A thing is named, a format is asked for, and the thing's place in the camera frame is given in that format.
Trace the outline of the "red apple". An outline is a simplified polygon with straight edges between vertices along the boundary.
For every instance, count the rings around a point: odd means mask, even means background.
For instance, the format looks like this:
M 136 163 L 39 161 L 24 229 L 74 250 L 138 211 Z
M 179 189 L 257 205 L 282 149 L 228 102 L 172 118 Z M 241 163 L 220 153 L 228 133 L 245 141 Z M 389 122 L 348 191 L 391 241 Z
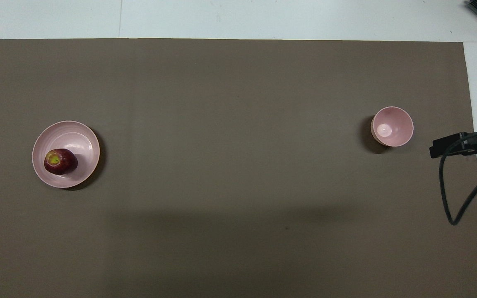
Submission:
M 51 174 L 63 175 L 78 167 L 77 156 L 65 148 L 52 149 L 46 153 L 44 167 Z

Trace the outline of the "pink bowl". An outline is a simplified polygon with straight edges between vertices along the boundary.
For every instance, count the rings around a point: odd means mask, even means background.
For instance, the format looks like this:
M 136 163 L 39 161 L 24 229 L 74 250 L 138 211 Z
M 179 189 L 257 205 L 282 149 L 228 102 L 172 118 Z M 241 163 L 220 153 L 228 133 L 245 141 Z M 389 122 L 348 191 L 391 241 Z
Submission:
M 413 136 L 414 124 L 411 115 L 399 107 L 384 107 L 371 119 L 371 135 L 385 147 L 402 147 Z

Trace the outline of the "pink plate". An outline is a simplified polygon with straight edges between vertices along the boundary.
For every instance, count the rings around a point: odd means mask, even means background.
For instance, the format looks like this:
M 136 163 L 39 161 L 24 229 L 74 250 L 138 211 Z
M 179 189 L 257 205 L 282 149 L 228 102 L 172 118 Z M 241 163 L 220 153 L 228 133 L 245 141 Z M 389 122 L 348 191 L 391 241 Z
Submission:
M 53 149 L 68 149 L 78 160 L 74 171 L 62 175 L 48 172 L 44 160 Z M 36 139 L 32 149 L 32 165 L 38 178 L 55 188 L 72 188 L 86 181 L 96 170 L 101 157 L 96 134 L 78 121 L 60 121 L 47 127 Z

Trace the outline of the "brown table mat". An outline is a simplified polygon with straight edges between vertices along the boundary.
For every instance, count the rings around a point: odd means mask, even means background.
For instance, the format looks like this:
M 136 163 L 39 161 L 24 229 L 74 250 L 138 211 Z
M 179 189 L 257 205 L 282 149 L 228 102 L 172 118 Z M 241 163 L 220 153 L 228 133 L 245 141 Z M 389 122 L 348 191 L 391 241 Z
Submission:
M 55 188 L 68 120 L 101 157 Z M 0 40 L 0 298 L 477 297 L 477 198 L 450 225 L 429 156 L 472 130 L 459 42 Z

